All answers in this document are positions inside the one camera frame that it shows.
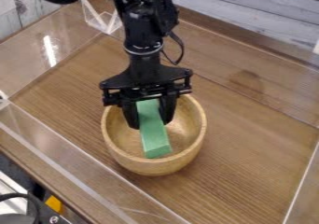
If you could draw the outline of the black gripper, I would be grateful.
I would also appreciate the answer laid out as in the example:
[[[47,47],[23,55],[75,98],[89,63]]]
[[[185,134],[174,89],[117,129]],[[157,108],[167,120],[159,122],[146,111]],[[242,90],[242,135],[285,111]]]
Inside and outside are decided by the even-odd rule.
[[[159,98],[162,121],[169,124],[175,116],[178,98],[191,92],[191,69],[165,65],[161,54],[130,54],[129,67],[101,82],[103,105],[122,106],[123,115],[133,129],[141,128],[138,101]]]

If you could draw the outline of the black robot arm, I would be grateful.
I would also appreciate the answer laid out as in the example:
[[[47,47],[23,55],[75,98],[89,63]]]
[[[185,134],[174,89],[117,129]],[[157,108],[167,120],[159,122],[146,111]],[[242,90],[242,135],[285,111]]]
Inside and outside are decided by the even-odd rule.
[[[79,0],[46,0],[67,5]],[[123,48],[130,57],[129,67],[101,83],[103,104],[122,109],[131,128],[141,127],[138,102],[157,99],[159,117],[170,123],[175,116],[178,98],[191,92],[194,72],[174,60],[161,63],[166,56],[163,38],[181,38],[174,33],[179,25],[179,10],[173,0],[113,0],[125,29]]]

